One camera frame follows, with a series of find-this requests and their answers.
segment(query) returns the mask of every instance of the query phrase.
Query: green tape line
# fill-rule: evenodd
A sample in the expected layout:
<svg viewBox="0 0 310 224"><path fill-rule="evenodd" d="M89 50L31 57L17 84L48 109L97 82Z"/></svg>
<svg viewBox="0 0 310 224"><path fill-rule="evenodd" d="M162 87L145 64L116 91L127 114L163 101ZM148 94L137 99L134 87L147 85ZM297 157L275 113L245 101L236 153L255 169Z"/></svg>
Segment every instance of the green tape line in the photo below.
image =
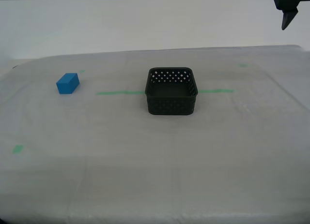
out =
<svg viewBox="0 0 310 224"><path fill-rule="evenodd" d="M144 94L144 91L112 91L112 92L98 92L96 95L117 95L117 94Z"/></svg>
<svg viewBox="0 0 310 224"><path fill-rule="evenodd" d="M232 93L234 90L198 90L199 93Z"/></svg>
<svg viewBox="0 0 310 224"><path fill-rule="evenodd" d="M23 145L16 145L15 148L13 149L13 154L20 153L24 149Z"/></svg>

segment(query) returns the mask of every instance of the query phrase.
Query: green tape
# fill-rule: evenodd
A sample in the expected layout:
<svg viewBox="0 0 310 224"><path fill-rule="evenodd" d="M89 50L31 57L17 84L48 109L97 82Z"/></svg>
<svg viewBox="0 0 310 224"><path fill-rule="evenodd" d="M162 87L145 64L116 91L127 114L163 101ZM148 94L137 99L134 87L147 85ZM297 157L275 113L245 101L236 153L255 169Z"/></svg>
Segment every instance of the green tape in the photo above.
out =
<svg viewBox="0 0 310 224"><path fill-rule="evenodd" d="M13 149L13 154L20 153L24 149L23 145L16 145L15 148Z"/></svg>
<svg viewBox="0 0 310 224"><path fill-rule="evenodd" d="M199 93L232 93L234 90L198 90Z"/></svg>
<svg viewBox="0 0 310 224"><path fill-rule="evenodd" d="M98 92L96 95L118 95L118 94L144 94L144 91L111 91L111 92Z"/></svg>
<svg viewBox="0 0 310 224"><path fill-rule="evenodd" d="M248 67L248 64L246 64L246 63L240 63L239 66L242 67L242 68L246 68L246 67Z"/></svg>

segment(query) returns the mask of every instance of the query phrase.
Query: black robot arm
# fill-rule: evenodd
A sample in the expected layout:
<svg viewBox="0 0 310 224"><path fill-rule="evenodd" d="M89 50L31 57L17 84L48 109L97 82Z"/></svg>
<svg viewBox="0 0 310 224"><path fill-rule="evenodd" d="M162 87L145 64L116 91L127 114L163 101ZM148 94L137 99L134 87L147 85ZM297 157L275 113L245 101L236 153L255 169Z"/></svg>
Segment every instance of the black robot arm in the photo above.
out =
<svg viewBox="0 0 310 224"><path fill-rule="evenodd" d="M297 6L301 1L309 0L274 0L278 10L283 11L282 30L288 27L298 13Z"/></svg>

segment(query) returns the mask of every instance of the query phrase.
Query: black basket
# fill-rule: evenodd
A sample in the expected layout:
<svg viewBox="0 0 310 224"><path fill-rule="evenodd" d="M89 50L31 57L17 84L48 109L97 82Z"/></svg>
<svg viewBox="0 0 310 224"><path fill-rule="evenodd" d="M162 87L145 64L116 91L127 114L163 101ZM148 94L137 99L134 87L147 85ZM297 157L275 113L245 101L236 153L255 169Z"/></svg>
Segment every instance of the black basket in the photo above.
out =
<svg viewBox="0 0 310 224"><path fill-rule="evenodd" d="M152 68L145 94L150 114L189 115L194 112L198 90L189 68Z"/></svg>

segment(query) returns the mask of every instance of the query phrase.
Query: blue block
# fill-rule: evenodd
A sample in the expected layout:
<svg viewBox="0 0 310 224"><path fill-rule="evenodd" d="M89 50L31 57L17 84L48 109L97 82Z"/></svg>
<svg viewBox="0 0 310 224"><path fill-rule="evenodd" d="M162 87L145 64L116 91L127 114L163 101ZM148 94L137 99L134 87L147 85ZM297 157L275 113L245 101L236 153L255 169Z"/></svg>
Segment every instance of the blue block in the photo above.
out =
<svg viewBox="0 0 310 224"><path fill-rule="evenodd" d="M56 83L59 94L71 94L79 85L77 73L66 73Z"/></svg>

